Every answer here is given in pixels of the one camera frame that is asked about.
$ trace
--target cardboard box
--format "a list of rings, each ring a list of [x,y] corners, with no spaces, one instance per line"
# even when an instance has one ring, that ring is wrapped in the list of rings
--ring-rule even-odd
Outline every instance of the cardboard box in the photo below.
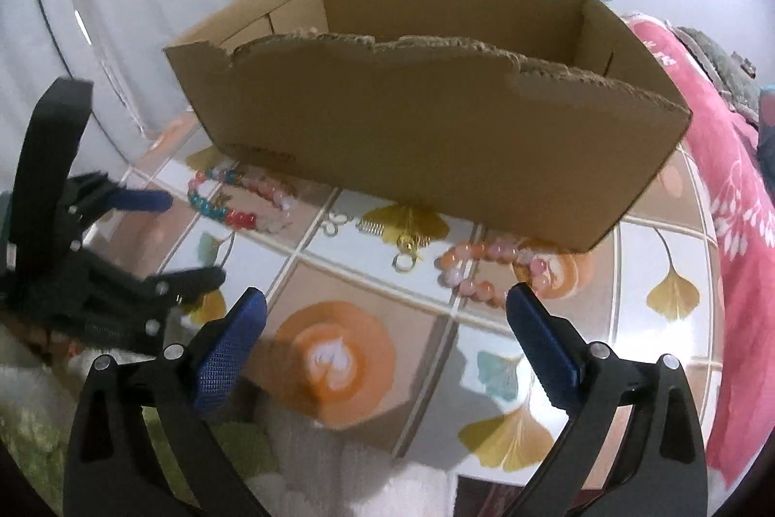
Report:
[[[226,154],[572,250],[691,119],[598,0],[239,0],[166,53]]]

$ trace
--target white flower print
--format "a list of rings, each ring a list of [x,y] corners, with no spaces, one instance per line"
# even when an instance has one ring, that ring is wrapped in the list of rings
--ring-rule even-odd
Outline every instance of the white flower print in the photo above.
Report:
[[[761,176],[753,187],[743,189],[743,154],[738,148],[738,158],[731,165],[729,174],[711,202],[711,215],[723,254],[730,261],[745,255],[749,240],[754,234],[769,247],[775,247],[775,215],[768,204]]]

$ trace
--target blue gripper pad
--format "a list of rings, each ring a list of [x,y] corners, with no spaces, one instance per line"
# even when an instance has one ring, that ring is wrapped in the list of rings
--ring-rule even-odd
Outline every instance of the blue gripper pad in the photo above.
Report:
[[[196,369],[193,407],[206,415],[226,402],[253,345],[266,326],[266,299],[255,287],[249,287],[222,320],[208,322],[197,334],[216,332],[210,350]],[[196,338],[189,348],[196,346]]]
[[[573,325],[552,316],[527,283],[509,290],[506,319],[554,407],[580,409],[587,345]]]
[[[164,213],[172,206],[172,196],[166,191],[153,189],[119,188],[111,194],[108,206],[118,211]]]

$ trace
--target beaded bracelet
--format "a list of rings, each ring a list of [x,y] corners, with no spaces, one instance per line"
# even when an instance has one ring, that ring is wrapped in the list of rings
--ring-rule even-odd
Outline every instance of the beaded bracelet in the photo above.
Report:
[[[227,207],[225,204],[209,202],[199,193],[199,186],[207,180],[215,180],[223,184],[247,189],[270,201],[276,208],[282,211],[280,222],[270,220],[256,213],[237,211]],[[276,232],[288,224],[295,199],[283,190],[280,184],[274,184],[265,177],[249,178],[236,170],[215,168],[196,172],[195,176],[189,180],[188,202],[195,211],[234,230],[247,228],[256,231]]]
[[[497,290],[490,281],[464,278],[463,269],[468,261],[485,259],[510,266],[519,263],[530,270],[531,285],[537,296],[551,285],[549,264],[529,248],[518,248],[505,242],[461,242],[452,246],[439,258],[444,285],[456,289],[460,296],[489,303],[493,308],[504,308],[509,291]]]

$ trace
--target pink blanket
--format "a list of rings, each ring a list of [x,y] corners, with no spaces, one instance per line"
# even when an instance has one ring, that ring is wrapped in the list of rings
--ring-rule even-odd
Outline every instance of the pink blanket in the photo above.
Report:
[[[746,150],[750,131],[742,118],[668,29],[648,16],[628,22],[694,112],[686,141],[710,195],[726,309],[721,393],[706,457],[729,486],[775,425],[775,210]]]

